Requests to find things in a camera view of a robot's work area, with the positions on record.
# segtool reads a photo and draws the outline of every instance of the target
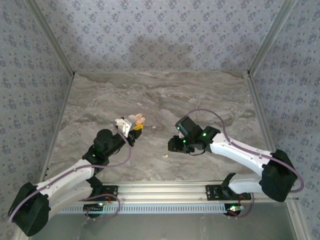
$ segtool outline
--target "gray marble table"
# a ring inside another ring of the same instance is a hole
[[[175,123],[188,111],[206,108],[225,121],[230,137],[257,148],[266,145],[243,76],[218,71],[119,72],[76,74],[54,146],[47,178],[70,167],[93,144],[97,132],[113,130],[114,120],[142,113],[143,134],[124,166],[104,169],[102,182],[222,180],[228,173],[251,173],[220,155],[190,156],[168,152],[168,140],[178,132]],[[190,116],[203,128],[222,129],[207,112]],[[126,159],[127,147],[110,164]]]

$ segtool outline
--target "yellow object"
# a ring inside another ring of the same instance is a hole
[[[136,125],[133,129],[134,130],[139,130],[139,129],[143,129],[144,128],[144,125],[143,124],[138,124]]]

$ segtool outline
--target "patterned wallpaper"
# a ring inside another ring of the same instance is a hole
[[[70,77],[23,0],[0,1],[0,240],[21,185],[37,182]]]
[[[299,0],[254,79],[278,148],[305,179],[301,203],[320,239],[320,2]]]
[[[282,0],[37,0],[74,71],[247,70]]]

